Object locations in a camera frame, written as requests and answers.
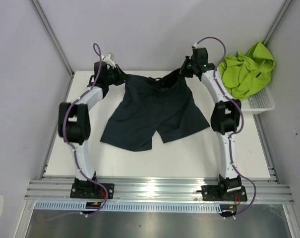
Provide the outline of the dark navy shorts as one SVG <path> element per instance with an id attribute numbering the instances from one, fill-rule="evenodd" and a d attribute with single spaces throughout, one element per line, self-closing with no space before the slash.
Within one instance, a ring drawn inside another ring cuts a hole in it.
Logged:
<path id="1" fill-rule="evenodd" d="M 168 143 L 210 126 L 179 69 L 159 78 L 130 74 L 124 88 L 101 136 L 103 143 L 140 152 L 152 148 L 155 132 Z"/>

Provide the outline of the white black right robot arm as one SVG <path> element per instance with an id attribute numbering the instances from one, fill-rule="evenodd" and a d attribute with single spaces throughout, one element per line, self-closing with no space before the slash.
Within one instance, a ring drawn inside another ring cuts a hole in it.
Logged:
<path id="1" fill-rule="evenodd" d="M 192 55 L 185 57 L 180 74 L 188 78 L 198 77 L 215 103 L 210 124 L 217 135 L 220 148 L 221 171 L 217 193 L 221 199 L 229 200 L 235 193 L 244 193 L 241 176 L 235 167 L 234 142 L 240 124 L 241 102 L 226 92 L 216 66 L 208 62 L 206 48 L 193 46 Z"/>

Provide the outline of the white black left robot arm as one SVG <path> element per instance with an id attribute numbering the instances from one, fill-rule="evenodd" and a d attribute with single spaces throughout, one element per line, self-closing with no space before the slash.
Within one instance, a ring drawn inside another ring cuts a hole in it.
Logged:
<path id="1" fill-rule="evenodd" d="M 75 185 L 87 198 L 94 198 L 101 187 L 93 169 L 88 139 L 91 134 L 89 111 L 105 98 L 111 85 L 125 83 L 127 74 L 118 64 L 99 61 L 85 91 L 72 102 L 59 105 L 58 134 L 72 152 L 76 167 Z"/>

